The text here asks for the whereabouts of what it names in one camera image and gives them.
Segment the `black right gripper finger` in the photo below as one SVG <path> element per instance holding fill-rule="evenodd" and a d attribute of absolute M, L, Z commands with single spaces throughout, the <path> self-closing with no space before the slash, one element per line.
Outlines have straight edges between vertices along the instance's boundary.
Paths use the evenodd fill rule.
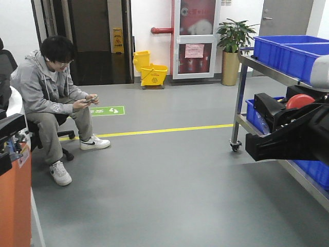
<path fill-rule="evenodd" d="M 321 104 L 309 104 L 293 111 L 286 122 L 270 134 L 246 134 L 245 150 L 255 160 L 312 160 L 319 161 L 311 149 L 308 124 L 321 110 Z"/>
<path fill-rule="evenodd" d="M 264 119 L 265 134 L 270 134 L 289 124 L 285 118 L 280 119 L 280 117 L 286 113 L 286 104 L 281 101 L 277 101 L 266 93 L 255 94 L 253 106 Z"/>

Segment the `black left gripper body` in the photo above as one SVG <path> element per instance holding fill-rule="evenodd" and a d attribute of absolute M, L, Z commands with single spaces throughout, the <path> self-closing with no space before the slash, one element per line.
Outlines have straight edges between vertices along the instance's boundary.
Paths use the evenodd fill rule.
<path fill-rule="evenodd" d="M 20 154 L 21 145 L 14 137 L 25 127 L 23 114 L 15 113 L 7 117 L 6 111 L 1 110 L 1 175 L 12 168 L 12 162 L 23 156 Z"/>

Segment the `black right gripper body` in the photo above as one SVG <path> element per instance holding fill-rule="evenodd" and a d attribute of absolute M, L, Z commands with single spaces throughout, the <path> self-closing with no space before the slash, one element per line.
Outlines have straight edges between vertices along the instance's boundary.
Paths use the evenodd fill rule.
<path fill-rule="evenodd" d="M 310 127 L 311 134 L 311 149 L 315 151 L 320 161 L 328 164 L 328 92 L 315 90 L 299 85 L 289 86 L 286 90 L 286 103 L 288 100 L 296 94 L 306 94 L 315 99 L 314 103 L 321 104 L 321 110 L 312 118 L 308 126 Z M 283 114 L 280 119 L 290 115 L 297 108 L 286 109 L 286 113 Z"/>

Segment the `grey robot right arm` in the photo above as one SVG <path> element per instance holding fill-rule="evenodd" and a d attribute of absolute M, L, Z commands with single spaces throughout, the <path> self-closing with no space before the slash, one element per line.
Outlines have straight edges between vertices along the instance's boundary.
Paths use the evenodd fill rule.
<path fill-rule="evenodd" d="M 328 164 L 328 56 L 317 58 L 310 87 L 287 87 L 283 102 L 265 93 L 254 109 L 269 127 L 266 135 L 246 135 L 246 151 L 255 160 L 311 160 Z"/>

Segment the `orange robot base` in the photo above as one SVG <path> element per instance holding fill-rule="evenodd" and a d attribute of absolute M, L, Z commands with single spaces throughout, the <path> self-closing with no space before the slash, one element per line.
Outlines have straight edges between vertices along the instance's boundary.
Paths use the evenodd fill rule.
<path fill-rule="evenodd" d="M 23 156 L 1 175 L 1 246 L 31 243 L 31 152 L 23 144 Z"/>

